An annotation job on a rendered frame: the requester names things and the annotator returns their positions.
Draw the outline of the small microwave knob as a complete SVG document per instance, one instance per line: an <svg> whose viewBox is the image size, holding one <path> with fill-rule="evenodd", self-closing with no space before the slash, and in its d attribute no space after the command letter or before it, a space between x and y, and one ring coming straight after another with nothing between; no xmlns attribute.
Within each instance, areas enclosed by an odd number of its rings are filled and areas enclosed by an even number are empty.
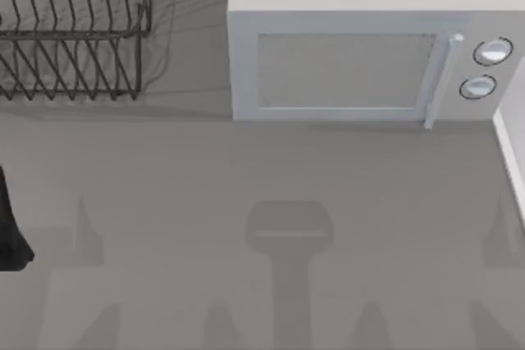
<svg viewBox="0 0 525 350"><path fill-rule="evenodd" d="M481 75L465 80L459 87L459 93L467 100L479 100L490 96L496 87L496 79L490 75Z"/></svg>

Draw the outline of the microwave oven door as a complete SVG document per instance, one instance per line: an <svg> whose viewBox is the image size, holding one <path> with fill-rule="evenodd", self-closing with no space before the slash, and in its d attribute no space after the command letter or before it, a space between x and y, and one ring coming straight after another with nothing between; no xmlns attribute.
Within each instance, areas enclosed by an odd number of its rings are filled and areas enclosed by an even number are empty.
<svg viewBox="0 0 525 350"><path fill-rule="evenodd" d="M421 121L468 16L229 11L235 120Z"/></svg>

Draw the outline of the large microwave knob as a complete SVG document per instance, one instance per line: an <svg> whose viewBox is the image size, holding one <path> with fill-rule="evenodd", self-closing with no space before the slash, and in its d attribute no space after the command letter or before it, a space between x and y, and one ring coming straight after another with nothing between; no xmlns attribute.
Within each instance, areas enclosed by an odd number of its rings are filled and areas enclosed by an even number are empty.
<svg viewBox="0 0 525 350"><path fill-rule="evenodd" d="M479 43L472 57L478 65L490 67L505 61L513 51L513 43L507 38L499 37Z"/></svg>

